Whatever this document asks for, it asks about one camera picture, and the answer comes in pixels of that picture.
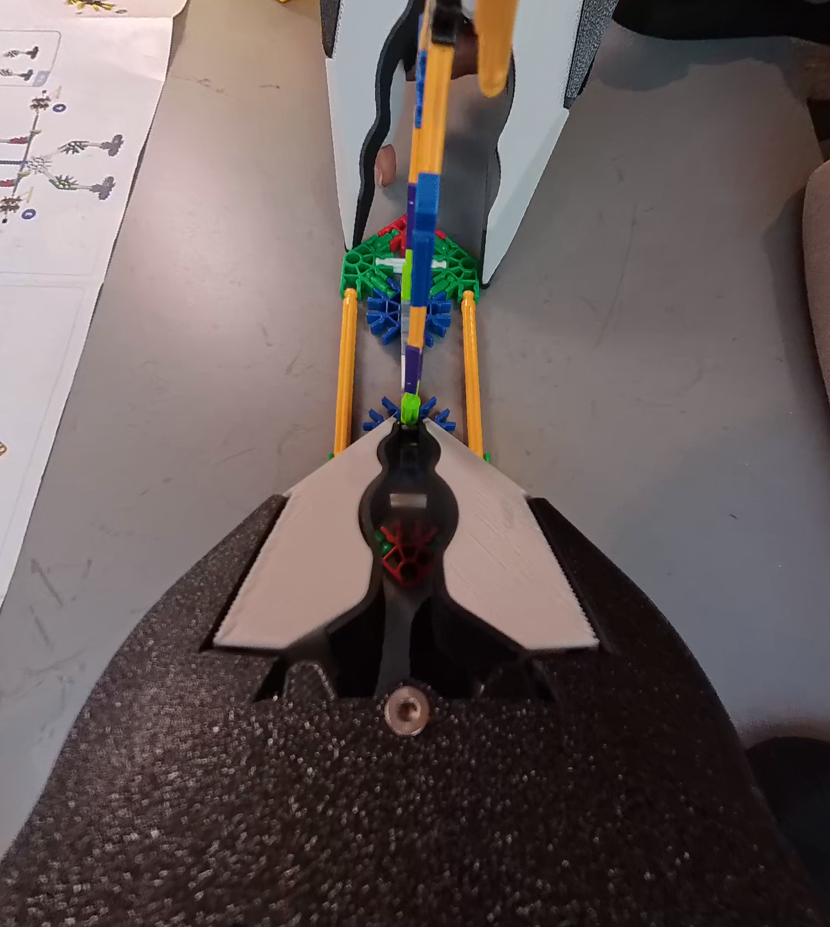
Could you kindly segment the blue snowflake connector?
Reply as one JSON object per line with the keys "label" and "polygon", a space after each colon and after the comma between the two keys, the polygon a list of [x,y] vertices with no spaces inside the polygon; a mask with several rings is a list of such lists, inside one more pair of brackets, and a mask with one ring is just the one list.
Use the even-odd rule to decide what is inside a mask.
{"label": "blue snowflake connector", "polygon": [[[429,301],[426,310],[424,345],[432,347],[436,340],[443,339],[452,323],[452,301],[440,292]],[[387,346],[398,341],[402,335],[402,310],[400,294],[375,288],[367,298],[366,324],[373,336]]]}

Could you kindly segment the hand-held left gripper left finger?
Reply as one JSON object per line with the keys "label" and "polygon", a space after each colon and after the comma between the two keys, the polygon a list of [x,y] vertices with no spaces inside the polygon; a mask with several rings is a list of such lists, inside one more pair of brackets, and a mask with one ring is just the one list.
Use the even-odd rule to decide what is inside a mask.
{"label": "hand-held left gripper left finger", "polygon": [[380,477],[382,423],[293,486],[215,632],[217,647],[286,650],[359,605],[373,553],[360,504]]}

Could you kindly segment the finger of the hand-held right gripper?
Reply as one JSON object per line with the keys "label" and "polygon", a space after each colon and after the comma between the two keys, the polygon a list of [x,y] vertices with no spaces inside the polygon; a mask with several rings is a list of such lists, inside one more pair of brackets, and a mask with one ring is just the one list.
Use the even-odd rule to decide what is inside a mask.
{"label": "finger of the hand-held right gripper", "polygon": [[363,240],[376,190],[376,160],[388,140],[393,85],[413,64],[423,2],[328,1],[327,83],[344,247]]}
{"label": "finger of the hand-held right gripper", "polygon": [[513,92],[496,147],[500,183],[486,225],[483,284],[511,245],[569,116],[564,97],[582,7],[581,1],[518,3]]}

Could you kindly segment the green fan-shaped connector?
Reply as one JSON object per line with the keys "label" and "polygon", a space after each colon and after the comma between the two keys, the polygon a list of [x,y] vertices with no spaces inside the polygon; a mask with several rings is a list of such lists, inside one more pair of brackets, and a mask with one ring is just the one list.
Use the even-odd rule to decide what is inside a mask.
{"label": "green fan-shaped connector", "polygon": [[375,265],[376,238],[374,235],[365,239],[356,248],[350,249],[343,257],[339,295],[343,296],[345,291],[352,288],[356,291],[358,299],[368,298],[373,289],[378,288],[390,293],[400,293],[400,284],[395,273],[391,269]]}
{"label": "green fan-shaped connector", "polygon": [[466,291],[471,291],[479,302],[477,261],[452,238],[435,236],[430,296],[444,293],[447,299],[458,303]]}

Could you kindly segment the red corner connector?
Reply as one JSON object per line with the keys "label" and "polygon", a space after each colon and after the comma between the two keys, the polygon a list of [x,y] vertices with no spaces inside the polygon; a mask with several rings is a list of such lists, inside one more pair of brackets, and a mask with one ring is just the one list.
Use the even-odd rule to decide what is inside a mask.
{"label": "red corner connector", "polygon": [[[407,218],[402,216],[393,223],[384,226],[377,233],[376,254],[379,258],[404,258],[407,243]],[[444,260],[455,242],[442,230],[435,233],[433,253],[437,260]]]}

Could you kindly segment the connector assembly with yellow rods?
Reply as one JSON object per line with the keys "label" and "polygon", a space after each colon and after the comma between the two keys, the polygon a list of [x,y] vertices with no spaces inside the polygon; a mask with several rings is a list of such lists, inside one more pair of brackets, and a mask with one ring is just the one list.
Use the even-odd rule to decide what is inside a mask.
{"label": "connector assembly with yellow rods", "polygon": [[[467,290],[460,302],[463,327],[464,386],[467,418],[467,446],[479,457],[490,461],[483,446],[481,399],[478,371],[478,331],[476,299]],[[339,342],[337,404],[332,455],[346,450],[351,442],[352,394],[355,345],[357,340],[358,293],[354,287],[343,291]],[[412,588],[425,578],[434,564],[433,556],[440,542],[437,528],[416,519],[405,527],[396,520],[375,530],[380,564],[386,573],[404,588]]]}

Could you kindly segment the dark cloth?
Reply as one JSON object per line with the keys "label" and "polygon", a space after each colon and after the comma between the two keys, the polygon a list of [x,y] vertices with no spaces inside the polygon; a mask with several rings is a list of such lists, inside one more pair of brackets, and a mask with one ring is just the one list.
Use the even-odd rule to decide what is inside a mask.
{"label": "dark cloth", "polygon": [[830,744],[773,738],[746,756],[782,834],[830,901]]}

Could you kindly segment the multicolour rod connector toy figure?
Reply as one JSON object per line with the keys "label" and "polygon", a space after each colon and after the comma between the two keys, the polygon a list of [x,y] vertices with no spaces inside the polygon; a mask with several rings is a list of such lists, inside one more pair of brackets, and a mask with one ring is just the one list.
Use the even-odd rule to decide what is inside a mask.
{"label": "multicolour rod connector toy figure", "polygon": [[[477,75],[481,92],[498,95],[506,85],[517,1],[479,1],[475,5]],[[401,270],[403,338],[402,425],[421,423],[421,372],[425,348],[432,262],[440,208],[441,173],[459,2],[426,2],[416,59],[416,100],[408,178],[405,260]]]}

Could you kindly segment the white instruction sheet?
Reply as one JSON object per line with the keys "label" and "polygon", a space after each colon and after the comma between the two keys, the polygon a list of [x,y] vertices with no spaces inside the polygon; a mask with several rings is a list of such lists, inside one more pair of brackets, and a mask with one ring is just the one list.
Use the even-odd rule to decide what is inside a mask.
{"label": "white instruction sheet", "polygon": [[0,1],[0,609],[184,6]]}

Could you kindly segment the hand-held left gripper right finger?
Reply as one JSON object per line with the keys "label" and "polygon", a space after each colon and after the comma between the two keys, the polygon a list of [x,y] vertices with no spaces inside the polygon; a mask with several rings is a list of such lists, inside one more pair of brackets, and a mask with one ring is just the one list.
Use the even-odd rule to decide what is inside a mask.
{"label": "hand-held left gripper right finger", "polygon": [[432,420],[436,475],[457,506],[444,551],[451,600],[524,650],[595,648],[598,640],[524,490]]}

